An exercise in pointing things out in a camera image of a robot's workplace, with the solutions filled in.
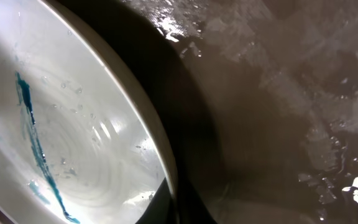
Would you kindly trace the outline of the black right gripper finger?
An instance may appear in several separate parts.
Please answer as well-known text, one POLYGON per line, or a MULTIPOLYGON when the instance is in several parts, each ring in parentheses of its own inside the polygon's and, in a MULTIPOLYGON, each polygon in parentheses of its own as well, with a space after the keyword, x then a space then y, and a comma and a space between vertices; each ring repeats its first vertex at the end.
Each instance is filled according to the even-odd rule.
POLYGON ((136 224, 179 224, 177 196, 164 179, 136 224))

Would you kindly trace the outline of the white plate stained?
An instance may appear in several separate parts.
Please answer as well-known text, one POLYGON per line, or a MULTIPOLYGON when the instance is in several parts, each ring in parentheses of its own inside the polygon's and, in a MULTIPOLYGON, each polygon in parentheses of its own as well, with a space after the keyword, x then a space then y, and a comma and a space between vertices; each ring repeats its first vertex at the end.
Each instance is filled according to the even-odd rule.
POLYGON ((56 1, 0 0, 0 211, 13 223, 136 223, 177 170, 120 56, 56 1))

